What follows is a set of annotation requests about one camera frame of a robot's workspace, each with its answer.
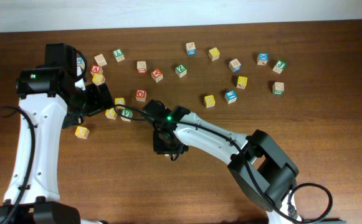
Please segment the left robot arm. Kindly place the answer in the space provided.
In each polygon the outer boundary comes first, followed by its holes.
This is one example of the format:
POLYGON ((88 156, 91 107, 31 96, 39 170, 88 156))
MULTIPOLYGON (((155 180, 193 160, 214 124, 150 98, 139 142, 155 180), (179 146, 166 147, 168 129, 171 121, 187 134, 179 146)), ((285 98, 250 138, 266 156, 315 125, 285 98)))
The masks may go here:
POLYGON ((19 105, 10 110, 20 114, 21 127, 0 223, 84 223, 76 208, 59 202, 60 133, 114 103, 105 84, 85 84, 81 55, 67 44, 47 44, 44 64, 23 70, 16 81, 19 105))

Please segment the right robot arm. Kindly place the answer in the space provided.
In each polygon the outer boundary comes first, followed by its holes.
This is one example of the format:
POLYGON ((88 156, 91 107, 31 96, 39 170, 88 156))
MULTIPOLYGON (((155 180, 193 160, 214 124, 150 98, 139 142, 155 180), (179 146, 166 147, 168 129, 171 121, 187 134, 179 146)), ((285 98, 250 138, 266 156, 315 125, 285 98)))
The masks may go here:
POLYGON ((267 212, 270 223, 301 219, 291 194, 297 185, 298 168, 267 133, 228 131, 187 108, 170 110, 157 100, 149 101, 143 112, 155 129, 155 153, 175 161, 189 147, 196 147, 227 165, 243 193, 267 212))

